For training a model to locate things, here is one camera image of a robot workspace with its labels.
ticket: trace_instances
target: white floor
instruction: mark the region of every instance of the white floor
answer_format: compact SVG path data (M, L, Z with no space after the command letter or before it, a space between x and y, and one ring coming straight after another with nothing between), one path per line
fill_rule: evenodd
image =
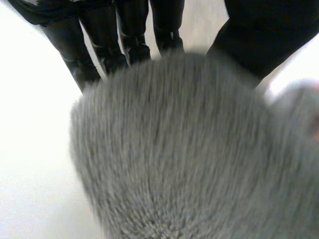
M186 0L185 48L207 51L227 19L223 1ZM158 51L147 22L152 56ZM69 111L80 96L58 52L0 0L0 238L101 239L68 155ZM265 81L271 93L319 80L319 37Z

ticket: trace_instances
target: gray fur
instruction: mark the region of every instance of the gray fur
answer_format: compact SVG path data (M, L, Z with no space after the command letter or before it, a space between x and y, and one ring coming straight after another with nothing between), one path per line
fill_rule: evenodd
M72 158L107 239L318 238L318 152L221 59L138 65L76 103Z

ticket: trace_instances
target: fluffy gray fur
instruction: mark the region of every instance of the fluffy gray fur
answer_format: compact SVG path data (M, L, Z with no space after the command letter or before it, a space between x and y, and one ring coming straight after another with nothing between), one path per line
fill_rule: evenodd
M72 158L107 239L318 238L318 151L221 59L147 62L76 103Z

